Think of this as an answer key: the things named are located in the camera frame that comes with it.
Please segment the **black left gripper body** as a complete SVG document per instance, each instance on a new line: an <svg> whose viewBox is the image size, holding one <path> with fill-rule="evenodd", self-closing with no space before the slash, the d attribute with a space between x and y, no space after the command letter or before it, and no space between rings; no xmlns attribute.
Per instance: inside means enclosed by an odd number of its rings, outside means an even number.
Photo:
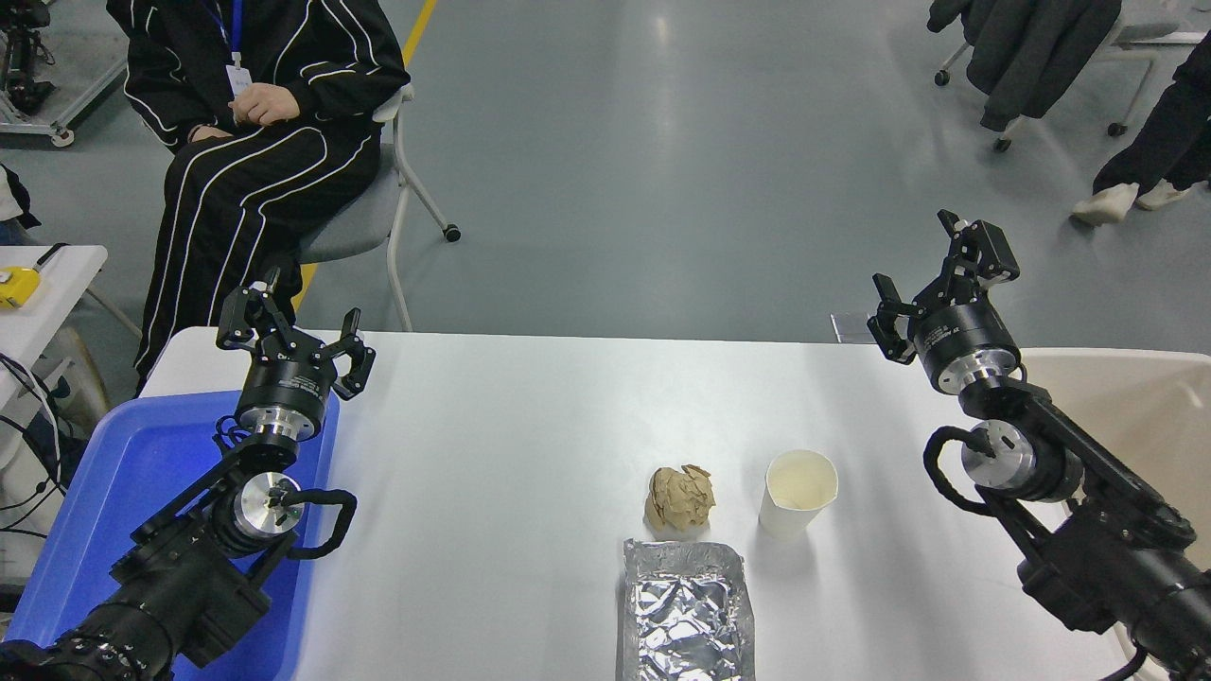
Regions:
<svg viewBox="0 0 1211 681"><path fill-rule="evenodd" d="M269 413L289 412L298 427L320 427L337 371L333 357L320 357L323 340L299 330L281 330L256 342L237 402L242 427L260 427Z"/></svg>

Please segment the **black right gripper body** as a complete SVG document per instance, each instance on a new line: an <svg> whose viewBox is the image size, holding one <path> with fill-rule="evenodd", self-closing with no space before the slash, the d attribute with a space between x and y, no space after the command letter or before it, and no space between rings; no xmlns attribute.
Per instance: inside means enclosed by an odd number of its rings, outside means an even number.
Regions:
<svg viewBox="0 0 1211 681"><path fill-rule="evenodd" d="M931 382L977 382L1018 368L1018 347L991 301L920 296L914 303L922 317L908 324L909 340Z"/></svg>

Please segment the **seated person's left hand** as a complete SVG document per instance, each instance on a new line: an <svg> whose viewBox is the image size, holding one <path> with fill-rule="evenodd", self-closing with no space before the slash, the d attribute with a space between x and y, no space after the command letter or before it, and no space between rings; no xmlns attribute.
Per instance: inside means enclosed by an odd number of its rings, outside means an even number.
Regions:
<svg viewBox="0 0 1211 681"><path fill-rule="evenodd" d="M259 128L300 116L300 105L289 88L272 82L251 82L229 103L235 122Z"/></svg>

